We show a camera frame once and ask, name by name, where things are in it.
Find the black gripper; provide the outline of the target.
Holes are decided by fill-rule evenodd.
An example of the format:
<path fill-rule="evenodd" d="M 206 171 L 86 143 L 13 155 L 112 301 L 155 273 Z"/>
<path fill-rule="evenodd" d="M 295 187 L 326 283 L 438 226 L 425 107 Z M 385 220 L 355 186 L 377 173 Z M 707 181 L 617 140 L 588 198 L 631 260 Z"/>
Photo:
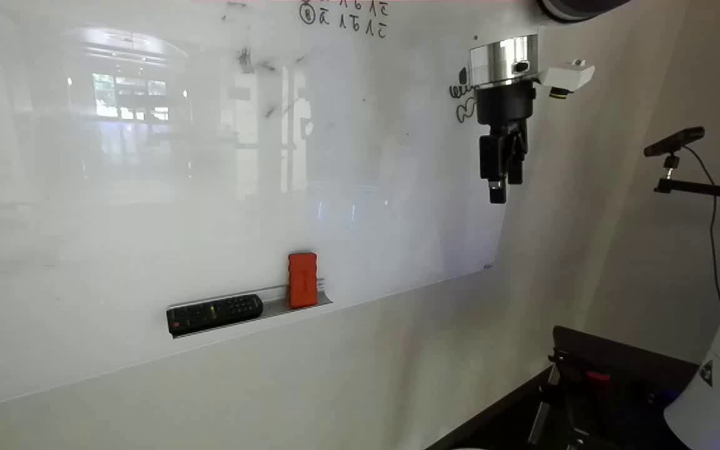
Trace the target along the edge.
<path fill-rule="evenodd" d="M 481 177 L 490 181 L 490 201 L 505 202 L 507 187 L 522 182 L 536 88 L 515 83 L 477 91 L 476 97 L 477 123 L 488 128 L 481 138 Z"/>

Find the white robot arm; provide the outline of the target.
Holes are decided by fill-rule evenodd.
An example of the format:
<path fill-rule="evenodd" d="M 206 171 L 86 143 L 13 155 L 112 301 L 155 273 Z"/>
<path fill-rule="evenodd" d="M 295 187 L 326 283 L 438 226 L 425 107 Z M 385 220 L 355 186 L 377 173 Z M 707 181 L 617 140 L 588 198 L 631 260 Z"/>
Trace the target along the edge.
<path fill-rule="evenodd" d="M 585 58 L 551 66 L 542 52 L 537 32 L 493 36 L 467 51 L 461 85 L 476 97 L 477 123 L 488 126 L 482 145 L 515 143 L 515 133 L 533 115 L 537 88 L 570 95 L 596 78 L 596 66 Z M 660 177 L 660 187 L 720 198 L 720 186 Z M 687 450 L 720 450 L 720 325 L 682 392 L 663 410 L 663 421 Z"/>

